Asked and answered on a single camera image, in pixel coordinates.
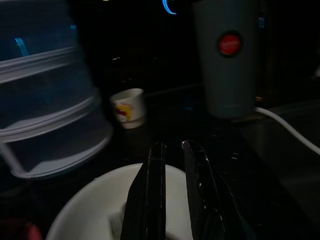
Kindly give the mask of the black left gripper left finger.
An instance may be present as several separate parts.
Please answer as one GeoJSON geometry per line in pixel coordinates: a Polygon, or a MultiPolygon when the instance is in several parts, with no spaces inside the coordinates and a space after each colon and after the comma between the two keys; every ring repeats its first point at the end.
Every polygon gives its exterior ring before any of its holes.
{"type": "Polygon", "coordinates": [[[120,238],[166,238],[166,145],[162,142],[150,147],[129,188],[120,238]]]}

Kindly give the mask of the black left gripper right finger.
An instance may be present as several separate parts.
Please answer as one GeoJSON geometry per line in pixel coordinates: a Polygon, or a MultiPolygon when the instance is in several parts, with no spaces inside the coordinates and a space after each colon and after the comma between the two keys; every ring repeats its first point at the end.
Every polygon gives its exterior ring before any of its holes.
{"type": "Polygon", "coordinates": [[[202,146],[181,143],[192,237],[195,240],[253,240],[255,233],[243,218],[234,195],[202,146]]]}

